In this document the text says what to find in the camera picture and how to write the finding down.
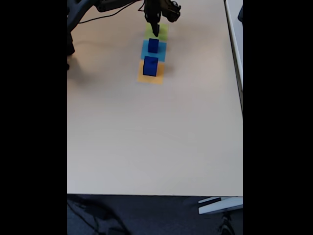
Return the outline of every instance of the light blue block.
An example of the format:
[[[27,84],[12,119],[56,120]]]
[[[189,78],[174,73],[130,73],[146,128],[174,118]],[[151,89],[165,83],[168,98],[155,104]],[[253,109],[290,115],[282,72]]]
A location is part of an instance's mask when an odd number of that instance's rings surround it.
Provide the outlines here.
[[[141,50],[141,59],[144,60],[145,56],[157,57],[159,62],[165,62],[165,55],[166,55],[166,43],[159,42],[158,43],[158,50],[157,53],[149,53],[148,52],[148,40],[144,40],[142,44]]]

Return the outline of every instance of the stacked blocks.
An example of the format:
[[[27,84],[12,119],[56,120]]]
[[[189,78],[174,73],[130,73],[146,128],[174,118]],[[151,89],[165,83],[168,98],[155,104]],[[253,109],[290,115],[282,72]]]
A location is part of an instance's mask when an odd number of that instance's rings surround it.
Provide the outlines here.
[[[149,39],[149,44],[148,44],[148,52],[150,53],[157,53],[158,49],[158,39]]]
[[[155,77],[157,75],[157,62],[158,58],[145,56],[143,63],[143,75]]]
[[[161,23],[158,27],[159,34],[156,37],[151,24],[146,23],[137,82],[163,84],[168,25]]]

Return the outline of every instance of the gray carpet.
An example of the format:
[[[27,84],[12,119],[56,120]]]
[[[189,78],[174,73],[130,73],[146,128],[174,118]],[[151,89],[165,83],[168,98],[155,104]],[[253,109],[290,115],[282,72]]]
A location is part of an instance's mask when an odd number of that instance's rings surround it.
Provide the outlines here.
[[[198,214],[198,201],[205,197],[174,196],[103,196],[84,195],[114,210],[132,235],[219,235],[222,214]],[[93,217],[70,202],[87,222],[95,226]],[[243,234],[243,210],[230,212],[235,235]],[[99,221],[99,231],[119,228],[114,220]],[[95,235],[78,216],[67,207],[68,235]]]

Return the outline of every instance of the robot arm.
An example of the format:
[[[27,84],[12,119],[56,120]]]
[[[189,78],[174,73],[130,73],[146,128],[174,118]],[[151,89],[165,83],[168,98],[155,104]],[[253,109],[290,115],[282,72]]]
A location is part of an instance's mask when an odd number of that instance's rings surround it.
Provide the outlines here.
[[[84,14],[95,6],[99,12],[120,8],[139,0],[67,0],[67,33],[77,26]],[[146,21],[151,24],[153,33],[158,36],[157,23],[160,22],[161,13],[169,22],[175,22],[180,16],[181,6],[170,0],[144,0],[144,13]]]

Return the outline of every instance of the dark blue block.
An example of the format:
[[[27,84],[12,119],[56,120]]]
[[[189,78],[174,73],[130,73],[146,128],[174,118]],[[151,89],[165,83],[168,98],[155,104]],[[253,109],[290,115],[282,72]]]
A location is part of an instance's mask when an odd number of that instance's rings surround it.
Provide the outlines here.
[[[157,76],[157,62],[158,62],[158,58],[145,56],[145,59],[143,62],[143,75],[156,77]]]
[[[158,49],[158,39],[149,39],[149,44],[148,44],[148,52],[150,53],[157,53]]]

